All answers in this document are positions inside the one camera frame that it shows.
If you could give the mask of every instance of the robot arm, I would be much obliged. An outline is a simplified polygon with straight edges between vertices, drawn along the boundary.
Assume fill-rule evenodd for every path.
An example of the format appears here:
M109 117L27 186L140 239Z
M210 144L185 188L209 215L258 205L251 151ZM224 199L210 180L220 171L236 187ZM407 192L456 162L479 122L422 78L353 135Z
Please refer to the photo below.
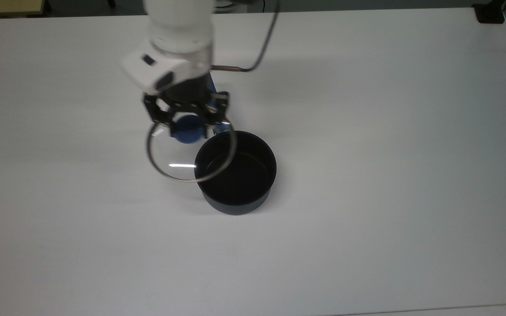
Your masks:
M146 94L207 74L212 63L213 0L145 0L148 38L122 61Z

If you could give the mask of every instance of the floor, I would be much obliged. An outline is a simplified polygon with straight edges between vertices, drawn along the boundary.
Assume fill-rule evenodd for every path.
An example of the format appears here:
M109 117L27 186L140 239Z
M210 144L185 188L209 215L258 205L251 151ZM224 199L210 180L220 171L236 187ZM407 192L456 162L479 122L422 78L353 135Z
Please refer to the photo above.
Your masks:
M266 0L266 11L271 12L276 0ZM52 12L48 16L103 16L146 14L142 0L116 0L116 7L110 8L107 0L49 0ZM333 11L333 10L375 10L396 8L470 7L475 2L487 0L281 0L282 10ZM249 6L249 12L261 12L263 2Z

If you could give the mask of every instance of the black cylindrical container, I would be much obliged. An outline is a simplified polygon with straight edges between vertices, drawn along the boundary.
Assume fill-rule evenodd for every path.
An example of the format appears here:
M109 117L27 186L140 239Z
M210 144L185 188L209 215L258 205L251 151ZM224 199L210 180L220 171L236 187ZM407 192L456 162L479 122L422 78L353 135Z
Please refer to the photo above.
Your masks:
M261 206L277 174L277 161L269 145L251 133L236 133L237 151L231 164L218 176L199 183L208 203L230 215L246 214ZM196 178L217 170L228 155L229 145L229 132L205 142L196 155Z

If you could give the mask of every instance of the white table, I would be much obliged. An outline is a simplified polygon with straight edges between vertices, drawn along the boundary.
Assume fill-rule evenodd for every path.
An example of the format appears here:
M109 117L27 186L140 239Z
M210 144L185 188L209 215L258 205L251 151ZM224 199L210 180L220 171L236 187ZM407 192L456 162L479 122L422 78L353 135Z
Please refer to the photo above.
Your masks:
M269 14L215 16L247 66ZM118 66L146 17L0 20L0 316L319 316L506 304L506 24L283 14L217 72L273 148L257 212L145 158Z

